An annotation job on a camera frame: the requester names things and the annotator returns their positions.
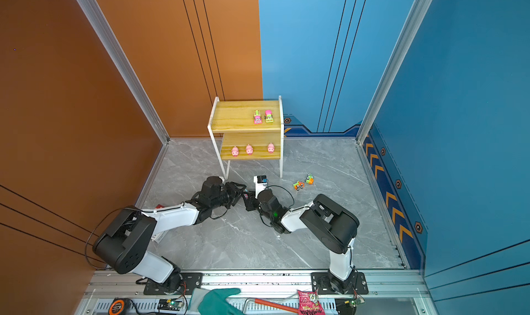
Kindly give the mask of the green truck pink tank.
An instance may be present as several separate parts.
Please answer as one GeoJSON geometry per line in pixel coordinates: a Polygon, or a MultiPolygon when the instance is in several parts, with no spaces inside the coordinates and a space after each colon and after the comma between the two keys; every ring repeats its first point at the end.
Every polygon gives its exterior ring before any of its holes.
{"type": "Polygon", "coordinates": [[[266,113],[265,113],[265,121],[266,123],[273,123],[274,122],[274,118],[273,118],[273,113],[271,110],[267,110],[266,113]]]}

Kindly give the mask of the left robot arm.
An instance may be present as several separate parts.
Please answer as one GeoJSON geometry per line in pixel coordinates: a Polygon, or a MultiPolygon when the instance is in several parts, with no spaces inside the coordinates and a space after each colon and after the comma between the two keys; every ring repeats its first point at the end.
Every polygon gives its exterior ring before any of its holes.
{"type": "Polygon", "coordinates": [[[175,294],[182,286],[181,269],[149,252],[150,243],[169,230],[202,223],[218,207],[230,209],[246,190],[244,184],[208,177],[200,191],[179,205],[147,210],[124,207],[94,242],[92,251],[117,273],[134,273],[162,293],[175,294]]]}

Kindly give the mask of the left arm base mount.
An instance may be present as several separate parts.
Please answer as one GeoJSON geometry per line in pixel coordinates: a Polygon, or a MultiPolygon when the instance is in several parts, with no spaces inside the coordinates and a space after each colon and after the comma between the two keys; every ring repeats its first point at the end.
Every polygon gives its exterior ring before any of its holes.
{"type": "Polygon", "coordinates": [[[144,288],[144,295],[190,296],[196,288],[202,286],[202,279],[203,273],[200,272],[172,274],[165,283],[156,283],[149,279],[144,288]]]}

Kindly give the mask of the green orange toy truck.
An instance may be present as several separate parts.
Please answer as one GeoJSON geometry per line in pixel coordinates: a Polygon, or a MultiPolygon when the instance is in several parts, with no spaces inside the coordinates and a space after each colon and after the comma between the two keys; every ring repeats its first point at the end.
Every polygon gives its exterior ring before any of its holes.
{"type": "Polygon", "coordinates": [[[298,181],[296,182],[294,185],[293,185],[294,189],[296,191],[300,191],[301,189],[303,189],[305,187],[305,183],[302,182],[302,181],[298,181]]]}

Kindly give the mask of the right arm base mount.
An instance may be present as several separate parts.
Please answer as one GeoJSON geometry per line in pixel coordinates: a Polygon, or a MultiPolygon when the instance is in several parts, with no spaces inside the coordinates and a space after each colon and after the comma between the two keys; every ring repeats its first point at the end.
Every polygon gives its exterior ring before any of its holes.
{"type": "Polygon", "coordinates": [[[364,273],[354,270],[345,281],[331,272],[312,272],[311,287],[319,294],[367,295],[369,293],[364,273]]]}

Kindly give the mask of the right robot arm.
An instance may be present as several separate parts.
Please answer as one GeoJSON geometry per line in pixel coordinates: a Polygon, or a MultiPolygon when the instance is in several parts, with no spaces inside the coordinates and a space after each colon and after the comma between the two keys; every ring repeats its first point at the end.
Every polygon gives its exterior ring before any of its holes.
{"type": "Polygon", "coordinates": [[[338,294],[357,294],[358,274],[353,264],[353,246],[360,227],[359,219],[324,194],[307,205],[288,209],[270,189],[244,196],[248,211],[258,211],[269,220],[267,226],[279,234],[308,229],[330,252],[327,279],[338,294]]]}

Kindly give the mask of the pink green toy car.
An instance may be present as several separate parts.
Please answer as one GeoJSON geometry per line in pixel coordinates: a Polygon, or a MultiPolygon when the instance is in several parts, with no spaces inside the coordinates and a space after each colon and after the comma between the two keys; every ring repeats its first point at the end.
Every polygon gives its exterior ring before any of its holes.
{"type": "Polygon", "coordinates": [[[253,116],[253,122],[257,125],[257,124],[262,124],[262,115],[260,113],[259,110],[255,110],[254,111],[254,116],[253,116]]]}

